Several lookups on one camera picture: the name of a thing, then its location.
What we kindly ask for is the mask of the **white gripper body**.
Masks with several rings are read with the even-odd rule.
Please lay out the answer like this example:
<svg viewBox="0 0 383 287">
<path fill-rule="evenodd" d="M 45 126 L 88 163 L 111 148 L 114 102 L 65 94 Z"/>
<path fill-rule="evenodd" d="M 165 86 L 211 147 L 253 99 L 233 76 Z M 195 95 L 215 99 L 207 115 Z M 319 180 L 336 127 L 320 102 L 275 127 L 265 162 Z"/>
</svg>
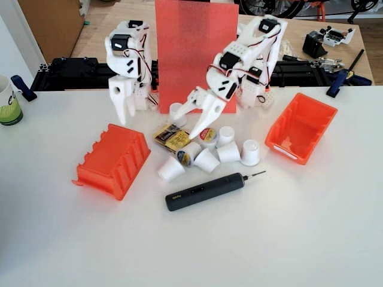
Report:
<svg viewBox="0 0 383 287">
<path fill-rule="evenodd" d="M 189 111 L 199 111 L 201 115 L 220 115 L 226 107 L 226 101 L 211 90 L 196 87 L 187 97 Z"/>
<path fill-rule="evenodd" d="M 132 94 L 134 79 L 124 76 L 114 76 L 108 80 L 110 98 L 112 100 L 124 99 Z"/>
</svg>

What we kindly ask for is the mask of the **white fixed gripper finger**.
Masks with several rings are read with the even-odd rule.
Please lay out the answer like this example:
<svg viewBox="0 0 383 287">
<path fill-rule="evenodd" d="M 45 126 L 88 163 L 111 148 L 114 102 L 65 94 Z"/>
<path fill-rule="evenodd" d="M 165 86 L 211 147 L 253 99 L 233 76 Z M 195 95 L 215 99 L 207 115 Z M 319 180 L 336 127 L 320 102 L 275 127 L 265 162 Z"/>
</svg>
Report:
<svg viewBox="0 0 383 287">
<path fill-rule="evenodd" d="M 125 111 L 125 102 L 123 97 L 115 97 L 113 99 L 113 104 L 120 120 L 121 125 L 126 124 L 126 111 Z"/>
<path fill-rule="evenodd" d="M 207 128 L 210 124 L 212 124 L 214 121 L 216 121 L 220 116 L 219 115 L 201 115 L 198 119 L 195 126 L 192 128 L 189 139 L 194 139 L 197 137 L 197 135 Z"/>
</svg>

